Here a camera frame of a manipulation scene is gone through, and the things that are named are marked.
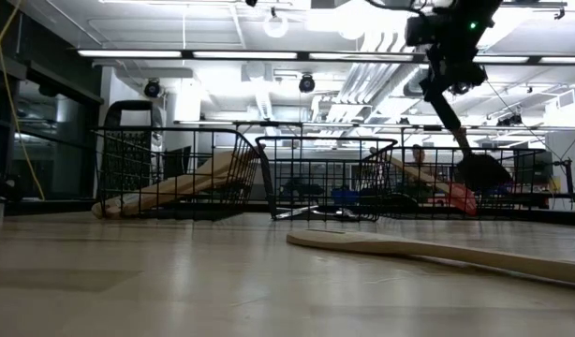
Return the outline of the round white ceiling lamp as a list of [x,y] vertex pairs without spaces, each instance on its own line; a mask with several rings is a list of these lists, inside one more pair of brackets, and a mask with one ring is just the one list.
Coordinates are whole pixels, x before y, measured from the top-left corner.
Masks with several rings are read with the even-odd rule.
[[268,37],[283,37],[288,31],[288,18],[276,7],[271,7],[263,22],[263,31]]

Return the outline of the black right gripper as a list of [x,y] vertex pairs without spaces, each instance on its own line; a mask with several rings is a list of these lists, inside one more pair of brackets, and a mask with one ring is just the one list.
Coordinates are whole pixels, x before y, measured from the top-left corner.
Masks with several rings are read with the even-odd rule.
[[459,87],[479,86],[486,80],[484,67],[474,61],[485,30],[481,22],[451,23],[444,28],[430,49],[430,65],[420,82],[426,102],[444,103],[443,92],[456,96]]

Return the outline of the blue storage bin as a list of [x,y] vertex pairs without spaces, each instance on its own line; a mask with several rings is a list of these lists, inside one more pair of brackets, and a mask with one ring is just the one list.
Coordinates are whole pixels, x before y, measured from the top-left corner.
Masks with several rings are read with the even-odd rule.
[[359,201],[359,193],[343,186],[334,188],[331,192],[331,198],[335,205],[354,205]]

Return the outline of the black turner spatula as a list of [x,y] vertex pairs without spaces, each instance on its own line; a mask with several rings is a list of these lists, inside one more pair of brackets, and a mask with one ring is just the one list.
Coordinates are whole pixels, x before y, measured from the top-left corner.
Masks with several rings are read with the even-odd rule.
[[463,159],[456,168],[467,188],[473,191],[487,190],[511,181],[510,174],[494,157],[471,151],[466,129],[462,127],[458,116],[441,93],[428,91],[424,94],[424,99],[432,105],[463,153]]

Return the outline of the wooden fork spatula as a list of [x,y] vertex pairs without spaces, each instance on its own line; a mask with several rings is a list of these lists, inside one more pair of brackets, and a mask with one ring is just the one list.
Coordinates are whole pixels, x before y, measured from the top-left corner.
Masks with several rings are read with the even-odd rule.
[[234,164],[249,164],[255,158],[255,150],[254,149],[242,149],[242,150],[234,150],[234,151],[226,151],[222,153],[214,154],[210,159],[208,159],[204,164],[199,166],[193,173],[195,173],[200,167],[211,168],[212,170],[215,167],[223,167],[226,165],[234,165]]

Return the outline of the black metal rig frame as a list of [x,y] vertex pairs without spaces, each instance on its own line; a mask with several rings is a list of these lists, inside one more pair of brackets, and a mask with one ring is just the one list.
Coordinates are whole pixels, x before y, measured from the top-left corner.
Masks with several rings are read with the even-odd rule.
[[[92,200],[51,200],[51,201],[20,201],[6,202],[0,200],[5,216],[36,215],[49,213],[90,212],[94,202]],[[435,220],[483,220],[483,221],[528,221],[536,223],[549,223],[557,225],[575,226],[575,212],[548,211],[541,209],[512,210],[512,209],[478,209],[474,215],[466,214],[455,208],[444,207],[396,207],[373,211],[359,206],[349,206],[352,216],[333,215],[333,206],[318,206],[311,211],[279,211],[273,218],[286,216],[293,219],[332,219],[339,221],[375,221],[379,217],[394,219],[435,219]],[[262,204],[247,204],[227,206],[220,204],[179,204],[167,205],[159,209],[141,212],[139,218],[160,219],[196,219],[221,220],[246,212],[267,213],[269,207]]]

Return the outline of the white poster board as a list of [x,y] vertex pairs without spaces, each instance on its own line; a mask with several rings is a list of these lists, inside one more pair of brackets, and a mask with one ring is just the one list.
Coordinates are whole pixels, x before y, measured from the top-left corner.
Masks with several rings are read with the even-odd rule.
[[[555,194],[575,193],[575,131],[548,133],[545,140],[553,161],[571,161],[570,170],[564,166],[553,167],[551,188]],[[550,207],[556,211],[575,211],[575,201],[569,198],[551,199]]]

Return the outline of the person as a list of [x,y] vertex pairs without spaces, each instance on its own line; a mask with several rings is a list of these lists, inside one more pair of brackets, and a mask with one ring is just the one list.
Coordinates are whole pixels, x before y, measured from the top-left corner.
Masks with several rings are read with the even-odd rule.
[[415,174],[407,173],[407,179],[412,183],[416,183],[419,187],[422,188],[429,188],[430,185],[425,181],[420,181],[418,174],[420,172],[426,175],[432,175],[432,166],[425,162],[426,153],[424,152],[423,148],[418,145],[414,144],[412,146],[412,156],[413,156],[413,163],[410,165],[412,169],[414,169]]

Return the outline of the slotted wooden spoon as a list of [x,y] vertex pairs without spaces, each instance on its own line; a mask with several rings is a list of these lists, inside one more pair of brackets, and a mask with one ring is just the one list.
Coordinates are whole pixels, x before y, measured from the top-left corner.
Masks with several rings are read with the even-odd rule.
[[382,256],[426,256],[513,271],[575,285],[575,262],[408,240],[368,232],[301,229],[287,234],[299,246]]

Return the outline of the black mesh box grater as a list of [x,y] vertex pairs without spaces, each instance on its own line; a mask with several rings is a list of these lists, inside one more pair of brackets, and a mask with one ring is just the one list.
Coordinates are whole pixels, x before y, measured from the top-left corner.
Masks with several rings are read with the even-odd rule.
[[163,150],[159,107],[149,100],[117,101],[107,111],[102,132],[99,202],[159,183]]

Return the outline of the silver ventilation duct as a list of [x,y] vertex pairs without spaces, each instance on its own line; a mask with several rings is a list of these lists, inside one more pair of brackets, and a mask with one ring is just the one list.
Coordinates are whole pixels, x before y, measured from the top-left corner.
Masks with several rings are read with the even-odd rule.
[[407,97],[422,97],[423,91],[420,83],[429,76],[430,70],[429,65],[414,65],[404,80],[403,95]]

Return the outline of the long ceiling light strip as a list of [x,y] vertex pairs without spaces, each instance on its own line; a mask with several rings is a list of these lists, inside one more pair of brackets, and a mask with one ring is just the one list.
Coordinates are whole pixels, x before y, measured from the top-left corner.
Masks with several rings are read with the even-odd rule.
[[[191,51],[191,50],[87,50],[77,54],[92,59],[282,61],[329,63],[427,64],[418,52],[320,52],[320,51]],[[575,55],[513,55],[483,53],[474,62],[494,66],[575,66]]]

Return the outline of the black background monitor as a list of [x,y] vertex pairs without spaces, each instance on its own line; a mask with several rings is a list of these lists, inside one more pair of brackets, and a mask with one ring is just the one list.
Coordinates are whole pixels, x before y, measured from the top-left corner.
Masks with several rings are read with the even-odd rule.
[[517,183],[547,184],[553,175],[552,153],[544,150],[521,150],[514,164]]

